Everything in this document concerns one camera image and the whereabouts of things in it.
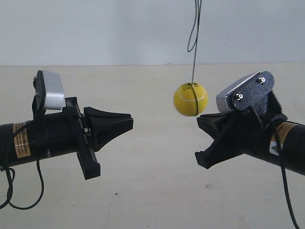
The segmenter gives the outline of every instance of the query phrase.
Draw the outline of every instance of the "black cable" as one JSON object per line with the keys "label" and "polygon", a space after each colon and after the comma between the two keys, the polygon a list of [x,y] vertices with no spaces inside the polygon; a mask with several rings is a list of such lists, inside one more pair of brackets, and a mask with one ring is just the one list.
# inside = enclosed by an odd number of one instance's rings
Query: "black cable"
{"label": "black cable", "polygon": [[[198,33],[199,33],[199,22],[200,22],[200,15],[201,15],[201,5],[202,5],[202,0],[195,0],[195,20],[194,24],[192,27],[192,31],[189,37],[189,41],[187,44],[187,51],[191,52],[195,48],[195,53],[194,53],[194,61],[193,61],[193,73],[192,73],[192,83],[194,82],[194,72],[195,72],[195,64],[196,64],[196,55],[197,55],[197,44],[198,44]],[[195,29],[197,23],[197,33],[196,33],[196,39],[194,41],[193,46],[190,48],[190,43],[192,39],[192,35]]]}
{"label": "black cable", "polygon": [[276,140],[276,147],[277,147],[278,155],[280,157],[280,165],[281,165],[281,170],[282,170],[284,191],[285,191],[285,197],[286,197],[286,201],[287,201],[287,205],[288,205],[288,209],[289,209],[289,214],[290,214],[291,220],[292,220],[295,228],[300,229],[296,220],[295,220],[295,215],[294,215],[294,212],[292,210],[292,205],[291,205],[290,196],[289,196],[289,192],[288,192],[288,183],[287,183],[287,176],[286,176],[286,170],[285,170],[284,156],[282,154],[282,146],[281,146],[280,136],[279,136],[279,133],[278,133],[278,130],[277,130],[275,124],[272,121],[269,121],[269,123],[270,123],[270,125],[271,125],[271,127],[274,131],[275,140]]}
{"label": "black cable", "polygon": [[24,129],[28,128],[30,125],[32,125],[32,122],[33,121],[30,121],[28,123],[26,123],[24,126],[20,127],[18,130],[16,130],[13,135],[12,135],[12,138],[10,139],[10,141],[7,142],[7,145],[5,147],[5,153],[4,153],[4,165],[3,165],[3,170],[5,170],[6,172],[6,177],[7,177],[7,180],[8,180],[8,184],[9,184],[9,188],[8,188],[8,191],[7,191],[7,196],[6,196],[6,200],[3,204],[0,205],[0,209],[4,208],[5,206],[7,206],[8,204],[10,206],[12,206],[13,208],[16,208],[16,209],[20,209],[20,210],[28,210],[28,209],[31,209],[33,208],[34,206],[36,206],[42,196],[43,196],[43,192],[44,192],[44,182],[43,182],[43,178],[42,178],[42,174],[41,174],[41,169],[40,169],[40,163],[39,163],[39,157],[37,158],[37,162],[36,162],[36,166],[37,166],[37,171],[38,171],[38,174],[39,174],[39,177],[40,177],[40,181],[41,181],[41,194],[38,198],[38,200],[31,206],[29,207],[25,207],[25,208],[21,208],[21,207],[18,207],[18,206],[15,206],[14,204],[12,204],[10,201],[11,201],[11,198],[12,198],[12,195],[13,195],[13,181],[15,179],[15,175],[16,175],[16,172],[14,169],[12,168],[9,168],[8,166],[8,151],[9,151],[9,148],[10,148],[10,143],[14,141],[14,138],[21,132],[23,131]]}

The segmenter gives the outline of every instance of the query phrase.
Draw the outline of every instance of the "sticker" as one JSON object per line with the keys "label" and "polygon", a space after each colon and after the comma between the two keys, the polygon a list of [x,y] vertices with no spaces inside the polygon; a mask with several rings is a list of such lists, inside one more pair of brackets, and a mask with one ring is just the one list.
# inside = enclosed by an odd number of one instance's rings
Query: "sticker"
{"label": "sticker", "polygon": [[[14,123],[13,133],[15,133],[19,128],[23,127],[25,124],[26,122]],[[14,138],[14,144],[15,144],[17,158],[31,156],[27,128],[23,129],[20,133],[16,135],[16,137]]]}
{"label": "sticker", "polygon": [[[281,148],[283,148],[284,141],[289,133],[289,131],[295,127],[297,124],[295,123],[281,123],[276,129],[278,131],[278,135],[280,137]],[[270,141],[269,151],[271,154],[278,156],[278,149],[276,145],[275,135],[273,134]]]}

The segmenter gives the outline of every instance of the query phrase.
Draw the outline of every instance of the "tennis ball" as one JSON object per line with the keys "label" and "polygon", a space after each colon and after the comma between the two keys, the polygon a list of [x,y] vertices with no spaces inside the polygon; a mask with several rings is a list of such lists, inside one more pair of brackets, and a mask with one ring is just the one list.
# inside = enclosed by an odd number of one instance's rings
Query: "tennis ball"
{"label": "tennis ball", "polygon": [[173,104],[185,116],[197,116],[208,105],[208,92],[198,83],[184,83],[176,90]]}

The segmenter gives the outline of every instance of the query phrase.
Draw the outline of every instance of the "hanging string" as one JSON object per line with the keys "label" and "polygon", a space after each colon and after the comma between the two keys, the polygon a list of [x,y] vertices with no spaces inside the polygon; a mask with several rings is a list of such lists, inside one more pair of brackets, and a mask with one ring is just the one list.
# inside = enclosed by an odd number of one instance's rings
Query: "hanging string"
{"label": "hanging string", "polygon": [[[196,65],[198,33],[199,33],[199,24],[200,24],[199,22],[200,22],[200,15],[201,15],[201,4],[202,4],[202,0],[195,0],[195,20],[194,20],[192,31],[191,31],[189,41],[188,41],[188,44],[187,44],[187,51],[188,52],[191,52],[195,48],[194,60],[193,60],[192,84],[194,82],[194,72],[195,72],[195,65]],[[195,41],[194,41],[192,47],[190,48],[190,43],[191,43],[192,35],[193,35],[196,24],[197,24],[196,38],[195,38]]]}

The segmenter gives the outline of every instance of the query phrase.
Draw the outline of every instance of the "black cord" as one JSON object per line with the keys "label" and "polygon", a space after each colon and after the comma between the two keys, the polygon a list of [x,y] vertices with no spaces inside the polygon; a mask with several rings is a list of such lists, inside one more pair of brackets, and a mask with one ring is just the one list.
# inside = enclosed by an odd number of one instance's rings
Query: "black cord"
{"label": "black cord", "polygon": [[287,176],[286,176],[286,170],[285,170],[284,156],[282,154],[282,146],[281,146],[280,136],[279,136],[279,133],[278,133],[278,130],[277,130],[275,124],[272,121],[269,121],[269,123],[270,123],[270,125],[271,125],[271,127],[274,131],[275,140],[276,140],[276,147],[277,147],[278,155],[280,157],[280,165],[281,165],[281,170],[282,170],[284,191],[285,191],[286,201],[287,201],[287,205],[288,205],[288,209],[289,209],[289,214],[290,214],[291,220],[292,220],[295,228],[300,229],[296,220],[295,220],[295,215],[294,215],[294,212],[292,210],[292,205],[291,205],[290,196],[289,196],[289,192],[288,192],[288,183],[287,183]]}
{"label": "black cord", "polygon": [[[200,15],[201,15],[201,4],[202,0],[195,0],[195,20],[192,27],[192,31],[189,37],[189,41],[187,43],[187,51],[191,52],[195,48],[194,53],[194,61],[193,61],[193,73],[192,73],[192,83],[194,82],[194,72],[195,72],[195,64],[196,64],[196,55],[197,55],[197,44],[198,44],[198,33],[199,33],[199,22],[200,22]],[[195,29],[197,23],[197,33],[196,33],[196,39],[194,41],[193,46],[190,48],[191,38]]]}
{"label": "black cord", "polygon": [[10,148],[10,143],[12,141],[14,141],[14,138],[21,132],[23,131],[24,129],[28,128],[30,125],[32,125],[32,122],[33,121],[30,121],[28,123],[26,123],[25,125],[23,125],[22,127],[20,127],[18,130],[16,130],[14,133],[13,133],[13,136],[12,138],[10,139],[10,141],[8,142],[8,144],[6,145],[5,147],[5,154],[4,154],[4,166],[3,166],[3,169],[5,170],[6,172],[6,177],[7,177],[7,180],[8,180],[8,184],[9,184],[9,188],[8,188],[8,191],[7,191],[7,195],[6,195],[6,201],[0,205],[0,209],[4,208],[5,206],[7,206],[8,204],[10,206],[12,206],[13,208],[16,208],[16,209],[19,209],[19,210],[28,210],[28,209],[31,209],[33,208],[34,206],[36,206],[42,196],[43,196],[43,192],[44,192],[44,182],[43,182],[43,178],[42,178],[42,174],[41,174],[41,169],[40,169],[40,159],[39,157],[37,158],[37,162],[36,162],[36,166],[37,166],[37,171],[38,171],[38,174],[39,174],[39,177],[40,177],[40,181],[41,181],[41,194],[38,198],[38,200],[32,204],[31,206],[29,207],[25,207],[25,208],[22,208],[22,207],[18,207],[18,206],[15,206],[14,204],[11,203],[11,198],[13,196],[13,181],[15,179],[15,175],[16,175],[16,172],[13,168],[9,168],[8,166],[8,151],[9,151],[9,148]]}

